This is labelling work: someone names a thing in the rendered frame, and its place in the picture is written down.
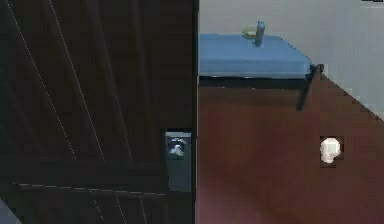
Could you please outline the blue bed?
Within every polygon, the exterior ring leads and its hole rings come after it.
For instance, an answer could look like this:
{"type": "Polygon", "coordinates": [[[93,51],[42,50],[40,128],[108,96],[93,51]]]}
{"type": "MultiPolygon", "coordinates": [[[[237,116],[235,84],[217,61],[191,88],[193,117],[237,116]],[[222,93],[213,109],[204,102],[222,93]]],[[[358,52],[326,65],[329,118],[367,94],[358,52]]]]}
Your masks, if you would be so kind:
{"type": "Polygon", "coordinates": [[[317,70],[306,54],[272,35],[257,44],[242,35],[202,34],[198,59],[201,87],[297,90],[298,111],[317,70]]]}

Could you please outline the yellow-green round object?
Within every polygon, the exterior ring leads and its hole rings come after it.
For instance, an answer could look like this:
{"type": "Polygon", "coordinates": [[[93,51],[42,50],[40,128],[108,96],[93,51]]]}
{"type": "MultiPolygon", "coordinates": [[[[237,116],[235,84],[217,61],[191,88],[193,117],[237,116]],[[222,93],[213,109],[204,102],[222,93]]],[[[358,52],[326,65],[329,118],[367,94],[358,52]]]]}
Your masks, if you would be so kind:
{"type": "Polygon", "coordinates": [[[242,30],[242,35],[248,39],[254,39],[256,37],[257,28],[254,26],[246,27],[242,30]]]}

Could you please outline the dark brown room door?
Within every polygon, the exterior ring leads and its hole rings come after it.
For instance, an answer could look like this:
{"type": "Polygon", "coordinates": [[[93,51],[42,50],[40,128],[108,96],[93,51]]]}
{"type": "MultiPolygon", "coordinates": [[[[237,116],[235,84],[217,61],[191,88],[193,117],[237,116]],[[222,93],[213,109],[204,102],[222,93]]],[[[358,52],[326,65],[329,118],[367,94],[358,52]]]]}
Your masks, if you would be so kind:
{"type": "Polygon", "coordinates": [[[0,224],[196,224],[199,0],[0,0],[0,224]],[[191,132],[191,191],[165,133],[191,132]]]}

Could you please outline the grey blue-topped bottle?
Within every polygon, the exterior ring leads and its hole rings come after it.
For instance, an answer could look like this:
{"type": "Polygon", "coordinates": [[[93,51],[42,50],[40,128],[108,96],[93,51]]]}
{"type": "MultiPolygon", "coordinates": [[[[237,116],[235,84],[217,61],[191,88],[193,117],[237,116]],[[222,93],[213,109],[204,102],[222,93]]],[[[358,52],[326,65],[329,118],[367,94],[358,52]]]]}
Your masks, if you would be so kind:
{"type": "Polygon", "coordinates": [[[263,21],[259,21],[257,23],[256,36],[255,36],[255,44],[260,46],[263,41],[263,36],[265,32],[265,23],[263,21]]]}

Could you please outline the white mug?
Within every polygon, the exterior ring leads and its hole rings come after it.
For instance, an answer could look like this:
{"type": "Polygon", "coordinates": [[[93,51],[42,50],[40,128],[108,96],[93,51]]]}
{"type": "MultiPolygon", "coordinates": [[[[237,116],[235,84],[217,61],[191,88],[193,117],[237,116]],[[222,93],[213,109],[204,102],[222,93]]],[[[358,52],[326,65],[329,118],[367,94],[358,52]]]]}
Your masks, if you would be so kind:
{"type": "Polygon", "coordinates": [[[326,138],[320,143],[320,159],[331,164],[341,154],[341,143],[336,138],[326,138]]]}

